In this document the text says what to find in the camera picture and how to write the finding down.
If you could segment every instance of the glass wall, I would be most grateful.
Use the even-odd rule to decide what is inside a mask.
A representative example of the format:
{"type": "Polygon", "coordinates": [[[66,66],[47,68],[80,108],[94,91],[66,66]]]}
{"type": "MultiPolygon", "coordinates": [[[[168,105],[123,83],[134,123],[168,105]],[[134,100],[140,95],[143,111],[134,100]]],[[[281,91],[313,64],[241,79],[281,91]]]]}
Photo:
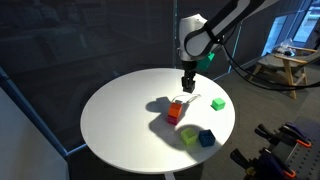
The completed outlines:
{"type": "Polygon", "coordinates": [[[62,145],[83,144],[91,95],[123,74],[173,67],[173,2],[0,2],[0,66],[62,145]]]}

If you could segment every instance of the round white table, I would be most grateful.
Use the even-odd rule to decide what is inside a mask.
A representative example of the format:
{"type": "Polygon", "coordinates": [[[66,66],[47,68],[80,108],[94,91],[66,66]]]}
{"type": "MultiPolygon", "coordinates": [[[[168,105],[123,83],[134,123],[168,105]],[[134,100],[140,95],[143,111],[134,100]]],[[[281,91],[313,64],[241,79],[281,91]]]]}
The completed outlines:
{"type": "Polygon", "coordinates": [[[182,91],[180,69],[148,69],[126,74],[101,87],[81,115],[81,132],[88,147],[106,163],[134,173],[166,174],[195,166],[214,155],[229,138],[235,112],[227,93],[197,74],[195,90],[182,91]],[[194,95],[200,94],[186,104],[194,95]],[[213,99],[226,104],[216,111],[213,99]],[[166,122],[172,100],[182,101],[181,120],[166,122]],[[184,145],[180,132],[210,129],[214,146],[184,145]]]}

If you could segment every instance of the green cube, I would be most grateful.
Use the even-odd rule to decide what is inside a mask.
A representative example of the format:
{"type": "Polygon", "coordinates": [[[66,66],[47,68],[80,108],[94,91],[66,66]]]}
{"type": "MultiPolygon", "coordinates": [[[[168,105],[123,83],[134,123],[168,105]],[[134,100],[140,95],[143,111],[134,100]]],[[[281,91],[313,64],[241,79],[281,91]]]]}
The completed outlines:
{"type": "Polygon", "coordinates": [[[185,145],[189,146],[197,141],[198,134],[191,128],[187,128],[181,131],[181,138],[185,145]]]}
{"type": "Polygon", "coordinates": [[[207,71],[214,56],[215,54],[210,52],[204,59],[197,61],[197,71],[207,71]]]}
{"type": "Polygon", "coordinates": [[[211,107],[213,107],[213,109],[218,111],[218,110],[223,109],[225,104],[226,104],[226,102],[224,102],[224,100],[222,100],[221,98],[217,98],[212,101],[211,107]]]}

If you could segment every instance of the small light green cube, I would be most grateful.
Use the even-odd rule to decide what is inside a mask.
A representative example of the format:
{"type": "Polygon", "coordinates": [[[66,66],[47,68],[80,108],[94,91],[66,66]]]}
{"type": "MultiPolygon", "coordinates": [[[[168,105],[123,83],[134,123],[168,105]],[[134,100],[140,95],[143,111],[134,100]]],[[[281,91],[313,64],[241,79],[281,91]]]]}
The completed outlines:
{"type": "Polygon", "coordinates": [[[198,134],[191,128],[187,128],[181,131],[181,138],[185,145],[189,146],[197,141],[198,134]]]}
{"type": "Polygon", "coordinates": [[[217,99],[214,99],[212,101],[212,105],[211,107],[213,107],[213,109],[215,109],[216,111],[218,110],[221,110],[224,108],[226,102],[224,102],[224,100],[222,100],[221,98],[217,98],[217,99]]]}

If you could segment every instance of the floor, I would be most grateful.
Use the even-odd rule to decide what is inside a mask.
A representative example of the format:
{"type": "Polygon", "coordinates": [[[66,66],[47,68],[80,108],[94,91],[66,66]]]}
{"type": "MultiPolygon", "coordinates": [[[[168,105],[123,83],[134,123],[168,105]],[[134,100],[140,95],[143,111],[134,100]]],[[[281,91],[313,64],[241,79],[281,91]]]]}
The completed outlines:
{"type": "MultiPolygon", "coordinates": [[[[319,80],[319,65],[308,66],[307,72],[310,84],[319,80]]],[[[285,92],[267,91],[254,87],[234,72],[215,82],[233,101],[236,111],[234,130],[218,153],[198,166],[175,173],[177,180],[243,179],[244,169],[233,162],[229,156],[235,148],[238,148],[247,159],[259,157],[259,150],[269,146],[265,139],[254,133],[254,129],[260,123],[271,131],[278,129],[285,122],[294,122],[301,117],[320,123],[319,88],[299,90],[297,100],[293,100],[285,92]]],[[[163,175],[134,174],[113,168],[97,158],[88,148],[72,154],[67,161],[71,180],[164,179],[163,175]]],[[[317,170],[320,172],[320,167],[316,167],[315,172],[317,170]]]]}

